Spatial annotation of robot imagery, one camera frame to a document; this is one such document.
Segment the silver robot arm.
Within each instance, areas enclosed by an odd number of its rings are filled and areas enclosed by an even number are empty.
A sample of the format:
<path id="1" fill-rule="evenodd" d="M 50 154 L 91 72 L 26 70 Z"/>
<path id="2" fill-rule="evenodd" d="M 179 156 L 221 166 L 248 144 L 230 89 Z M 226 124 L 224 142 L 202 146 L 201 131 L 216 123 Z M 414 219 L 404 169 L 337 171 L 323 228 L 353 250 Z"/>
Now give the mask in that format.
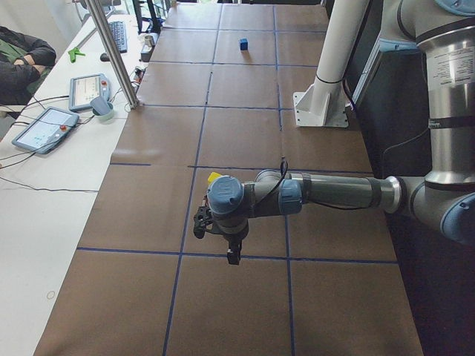
<path id="1" fill-rule="evenodd" d="M 248 221 L 297 214 L 307 203 L 403 213 L 464 245 L 474 244 L 474 3 L 386 1 L 379 47 L 426 57 L 431 170 L 385 179 L 261 171 L 252 182 L 209 180 L 194 235 L 218 234 L 230 264 L 240 262 Z"/>

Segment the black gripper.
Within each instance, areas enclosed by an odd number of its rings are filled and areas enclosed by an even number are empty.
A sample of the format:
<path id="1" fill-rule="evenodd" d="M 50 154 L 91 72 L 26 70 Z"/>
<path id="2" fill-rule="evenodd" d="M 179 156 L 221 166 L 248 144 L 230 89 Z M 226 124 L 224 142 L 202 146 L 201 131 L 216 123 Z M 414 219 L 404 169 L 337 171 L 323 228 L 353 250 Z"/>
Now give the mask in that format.
<path id="1" fill-rule="evenodd" d="M 229 248 L 226 252 L 229 265 L 240 264 L 240 253 L 242 242 L 248 234 L 248 227 L 245 226 L 241 231 L 235 234 L 224 234 L 223 238 L 228 242 Z"/>

